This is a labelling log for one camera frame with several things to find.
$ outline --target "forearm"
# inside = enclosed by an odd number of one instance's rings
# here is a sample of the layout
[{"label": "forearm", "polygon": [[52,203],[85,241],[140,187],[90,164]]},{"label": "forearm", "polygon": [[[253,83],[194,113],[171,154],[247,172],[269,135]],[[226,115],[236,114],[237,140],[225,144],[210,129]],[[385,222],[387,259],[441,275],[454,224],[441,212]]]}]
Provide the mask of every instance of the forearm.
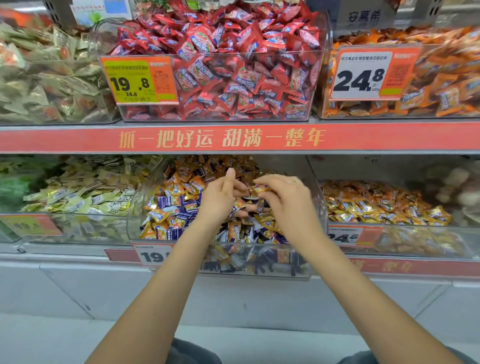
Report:
[{"label": "forearm", "polygon": [[212,227],[194,221],[87,364],[164,363],[208,244]]},{"label": "forearm", "polygon": [[461,363],[360,273],[331,240],[322,236],[303,250],[379,363]]}]

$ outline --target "person's left hand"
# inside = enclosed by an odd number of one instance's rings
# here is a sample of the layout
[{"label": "person's left hand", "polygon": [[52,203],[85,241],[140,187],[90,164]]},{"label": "person's left hand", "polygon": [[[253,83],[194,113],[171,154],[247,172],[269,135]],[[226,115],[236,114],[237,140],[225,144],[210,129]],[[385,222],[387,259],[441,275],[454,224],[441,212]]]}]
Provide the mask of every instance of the person's left hand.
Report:
[{"label": "person's left hand", "polygon": [[[224,177],[210,182],[202,194],[202,203],[195,220],[218,228],[230,215],[236,197],[249,195],[248,188],[235,179],[235,170],[229,168]],[[244,210],[237,211],[233,216],[243,218],[249,211],[256,211],[257,205],[247,205]]]}]

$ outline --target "person's right hand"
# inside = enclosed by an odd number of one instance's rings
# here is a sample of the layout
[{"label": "person's right hand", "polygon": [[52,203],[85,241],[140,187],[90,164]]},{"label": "person's right hand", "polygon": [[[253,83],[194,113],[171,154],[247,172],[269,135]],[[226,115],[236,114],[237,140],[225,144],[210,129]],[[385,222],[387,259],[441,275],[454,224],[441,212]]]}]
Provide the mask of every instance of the person's right hand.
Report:
[{"label": "person's right hand", "polygon": [[258,196],[267,200],[290,244],[298,248],[303,242],[324,234],[310,190],[298,177],[267,174],[253,181],[272,190]]}]

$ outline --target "floor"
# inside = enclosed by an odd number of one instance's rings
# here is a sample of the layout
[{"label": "floor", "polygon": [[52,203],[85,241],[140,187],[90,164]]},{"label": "floor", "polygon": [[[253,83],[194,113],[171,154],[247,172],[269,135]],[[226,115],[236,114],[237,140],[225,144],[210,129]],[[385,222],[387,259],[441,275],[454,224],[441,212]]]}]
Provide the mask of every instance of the floor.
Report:
[{"label": "floor", "polygon": [[[113,321],[0,314],[0,356],[9,364],[81,364]],[[218,354],[223,364],[335,364],[366,350],[360,336],[182,326],[176,336]],[[480,363],[480,344],[448,345]]]}]

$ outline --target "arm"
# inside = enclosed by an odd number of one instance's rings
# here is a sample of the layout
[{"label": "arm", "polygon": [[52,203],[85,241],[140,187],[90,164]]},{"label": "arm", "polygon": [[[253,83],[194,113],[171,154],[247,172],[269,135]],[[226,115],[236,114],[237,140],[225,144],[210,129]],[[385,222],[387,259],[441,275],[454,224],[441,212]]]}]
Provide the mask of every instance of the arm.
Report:
[{"label": "arm", "polygon": [[[268,201],[285,237],[318,271],[379,363],[462,363],[325,236],[310,191],[298,178],[267,175],[255,182],[275,192],[260,197]],[[365,313],[365,307],[373,314]]]},{"label": "arm", "polygon": [[[208,245],[232,211],[235,197],[245,195],[247,187],[235,180],[233,168],[208,185],[197,218],[86,364],[165,362]],[[245,211],[238,212],[239,217],[245,215]]]}]

